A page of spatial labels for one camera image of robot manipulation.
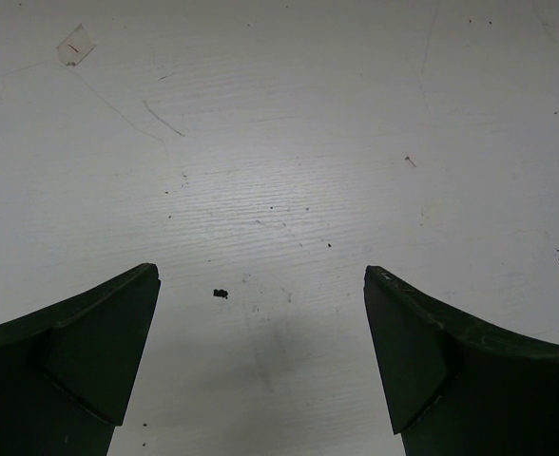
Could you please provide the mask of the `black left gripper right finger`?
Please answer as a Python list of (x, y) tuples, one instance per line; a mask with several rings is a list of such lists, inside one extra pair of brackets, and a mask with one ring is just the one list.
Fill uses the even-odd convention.
[(367, 268), (364, 301), (391, 426), (409, 455), (559, 455), (559, 345)]

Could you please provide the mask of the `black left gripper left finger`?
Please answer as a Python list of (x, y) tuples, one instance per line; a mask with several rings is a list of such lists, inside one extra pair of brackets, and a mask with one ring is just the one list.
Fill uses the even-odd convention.
[(0, 325), (0, 455), (107, 454), (159, 291), (143, 263)]

